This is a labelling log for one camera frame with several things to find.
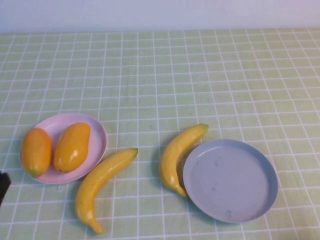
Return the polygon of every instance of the plastic plate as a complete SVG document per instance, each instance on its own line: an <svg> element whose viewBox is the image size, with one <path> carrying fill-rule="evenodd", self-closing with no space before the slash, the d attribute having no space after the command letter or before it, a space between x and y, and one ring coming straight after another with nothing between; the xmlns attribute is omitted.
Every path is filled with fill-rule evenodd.
<svg viewBox="0 0 320 240"><path fill-rule="evenodd" d="M196 147L183 168L185 189L210 217L244 223L263 216L278 195L278 179L268 159L254 147L218 139Z"/></svg>
<svg viewBox="0 0 320 240"><path fill-rule="evenodd" d="M88 155L85 161L76 170L68 173L62 173L54 168L54 151L64 129L77 122L85 122L91 126ZM87 114L59 114L45 119L35 127L44 129L52 140L51 165L43 175L34 178L41 183L65 184L82 178L101 161L107 149L108 138L105 128L97 119Z"/></svg>

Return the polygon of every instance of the yellow mango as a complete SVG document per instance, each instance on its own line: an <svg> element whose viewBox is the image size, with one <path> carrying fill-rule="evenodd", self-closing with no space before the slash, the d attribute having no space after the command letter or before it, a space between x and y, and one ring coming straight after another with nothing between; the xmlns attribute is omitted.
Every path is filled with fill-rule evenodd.
<svg viewBox="0 0 320 240"><path fill-rule="evenodd" d="M88 156L90 132L91 127L85 122L74 123L63 131L54 152L56 170L68 173L80 167Z"/></svg>
<svg viewBox="0 0 320 240"><path fill-rule="evenodd" d="M21 163L26 173L34 178L43 175L49 168L52 140L42 128L31 128L23 138Z"/></svg>

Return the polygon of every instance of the yellow banana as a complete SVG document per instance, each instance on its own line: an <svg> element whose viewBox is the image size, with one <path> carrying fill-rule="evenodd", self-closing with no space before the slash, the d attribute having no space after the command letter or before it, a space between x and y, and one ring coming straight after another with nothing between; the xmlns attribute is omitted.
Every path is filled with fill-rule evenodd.
<svg viewBox="0 0 320 240"><path fill-rule="evenodd" d="M209 125L204 123L186 129L169 143L161 156L159 173L163 185L182 197L187 197L188 195L179 184L177 174L178 161L193 144L206 134L208 129Z"/></svg>
<svg viewBox="0 0 320 240"><path fill-rule="evenodd" d="M110 178L126 168L137 156L137 148L126 148L99 163L83 180L75 197L77 218L88 225L96 234L103 229L95 216L95 197Z"/></svg>

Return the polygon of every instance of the pink plate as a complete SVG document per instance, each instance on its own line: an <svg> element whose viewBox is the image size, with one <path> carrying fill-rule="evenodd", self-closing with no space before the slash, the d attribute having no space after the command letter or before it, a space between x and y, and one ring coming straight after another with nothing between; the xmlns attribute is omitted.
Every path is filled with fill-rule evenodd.
<svg viewBox="0 0 320 240"><path fill-rule="evenodd" d="M52 159L60 135L66 127L77 122L91 126L89 151L85 161L76 170L62 173L54 168L53 160L49 169L35 180L46 184L65 184L80 179L88 174L104 157L107 149L107 133L102 124L94 117L83 113L63 113L43 120L35 127L44 129L52 140Z"/></svg>

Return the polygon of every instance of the green tablecloth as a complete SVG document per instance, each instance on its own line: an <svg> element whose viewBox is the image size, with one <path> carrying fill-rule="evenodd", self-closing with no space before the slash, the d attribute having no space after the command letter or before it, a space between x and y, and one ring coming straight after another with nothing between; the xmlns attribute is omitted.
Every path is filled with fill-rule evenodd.
<svg viewBox="0 0 320 240"><path fill-rule="evenodd" d="M3 240L320 238L320 29L0 34L0 111ZM68 112L101 121L105 156L139 148L95 201L102 235L76 218L79 181L21 169L26 132ZM159 152L196 123L210 126L202 141L244 141L271 161L279 192L265 216L215 222L162 187Z"/></svg>

